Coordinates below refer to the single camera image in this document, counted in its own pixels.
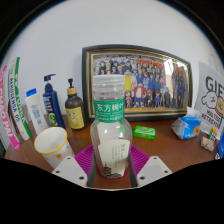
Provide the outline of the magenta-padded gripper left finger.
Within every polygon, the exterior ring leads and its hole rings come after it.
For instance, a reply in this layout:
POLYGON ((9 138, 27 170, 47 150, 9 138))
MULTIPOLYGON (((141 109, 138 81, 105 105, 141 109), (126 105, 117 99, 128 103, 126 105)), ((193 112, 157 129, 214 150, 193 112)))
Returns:
POLYGON ((95 177, 93 146, 88 146, 74 157, 67 156, 53 174, 81 187, 92 187, 95 177))

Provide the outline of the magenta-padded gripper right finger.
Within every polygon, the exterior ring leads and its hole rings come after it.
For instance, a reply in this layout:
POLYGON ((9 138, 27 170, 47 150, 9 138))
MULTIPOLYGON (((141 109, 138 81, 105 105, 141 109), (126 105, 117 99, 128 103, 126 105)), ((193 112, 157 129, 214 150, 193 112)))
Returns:
POLYGON ((137 147, 131 147, 130 182, 133 188, 143 187, 171 173, 158 156, 148 156, 137 147))

